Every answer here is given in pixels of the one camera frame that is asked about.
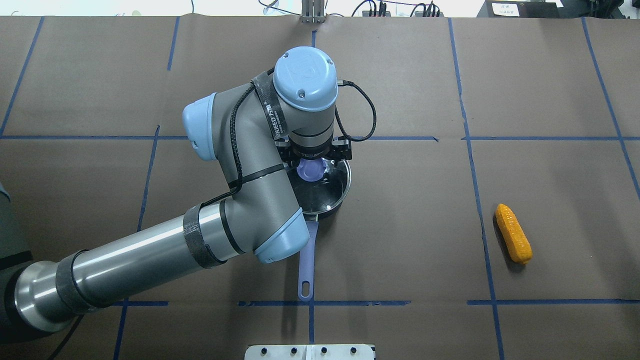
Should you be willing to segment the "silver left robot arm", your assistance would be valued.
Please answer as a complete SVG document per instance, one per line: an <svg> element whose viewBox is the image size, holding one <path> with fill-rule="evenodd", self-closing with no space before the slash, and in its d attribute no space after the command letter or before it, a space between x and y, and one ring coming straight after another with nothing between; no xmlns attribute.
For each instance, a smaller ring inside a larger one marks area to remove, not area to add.
<svg viewBox="0 0 640 360"><path fill-rule="evenodd" d="M288 137L301 159L326 157L338 94L334 60L302 46L248 84L187 105L187 138L203 161L219 162L229 192L59 262L33 260L2 189L1 343L48 337L76 317L238 255L270 264L301 251L309 231L276 142Z"/></svg>

